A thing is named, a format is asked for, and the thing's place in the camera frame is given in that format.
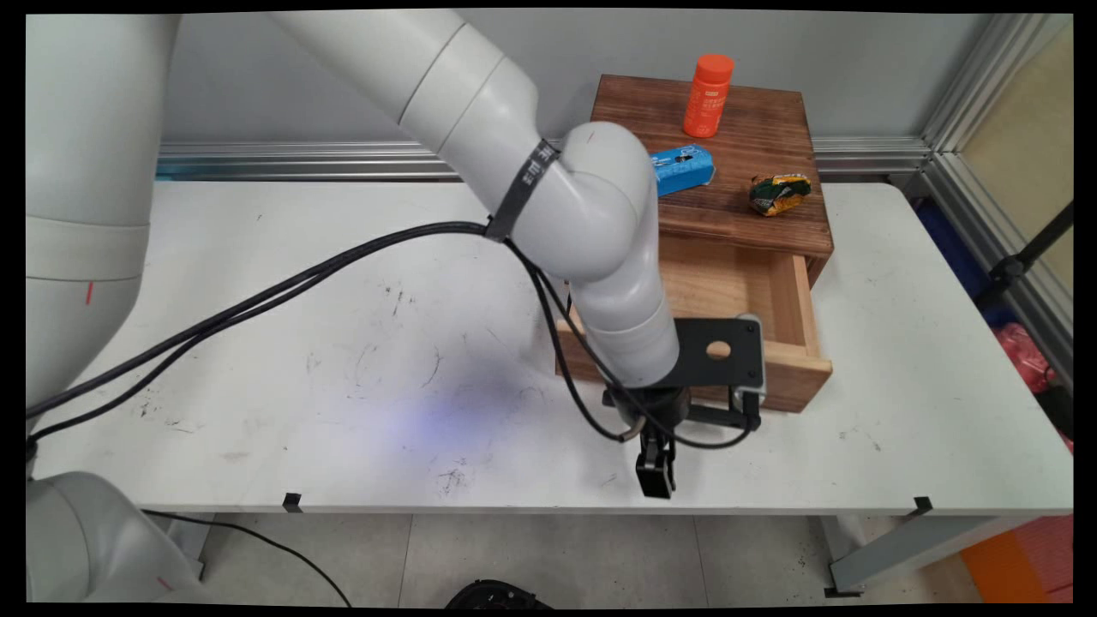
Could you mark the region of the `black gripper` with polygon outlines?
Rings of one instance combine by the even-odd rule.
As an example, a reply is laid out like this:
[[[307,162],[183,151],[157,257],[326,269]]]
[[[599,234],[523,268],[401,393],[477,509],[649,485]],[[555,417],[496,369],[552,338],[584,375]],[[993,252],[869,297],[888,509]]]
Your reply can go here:
[[[656,420],[670,433],[681,425],[689,415],[691,394],[686,388],[618,389],[608,386],[602,394],[604,406],[614,407],[620,418],[627,424],[624,438],[638,436],[638,456],[635,471],[643,496],[651,500],[671,497],[675,491],[674,462],[677,446],[665,431],[643,431],[655,429],[651,418],[642,410],[647,410]],[[663,487],[659,492],[659,472]]]

